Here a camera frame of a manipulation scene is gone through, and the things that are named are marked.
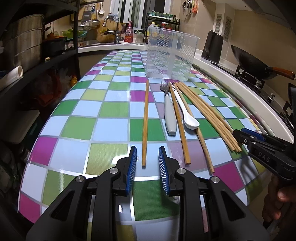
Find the right hand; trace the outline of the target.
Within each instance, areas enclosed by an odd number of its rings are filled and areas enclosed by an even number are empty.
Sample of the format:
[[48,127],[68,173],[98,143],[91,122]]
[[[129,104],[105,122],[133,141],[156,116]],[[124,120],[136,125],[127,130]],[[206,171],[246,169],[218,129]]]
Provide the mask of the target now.
[[280,188],[279,180],[272,175],[268,194],[264,198],[262,211],[264,221],[280,220],[279,226],[285,227],[295,218],[295,187]]

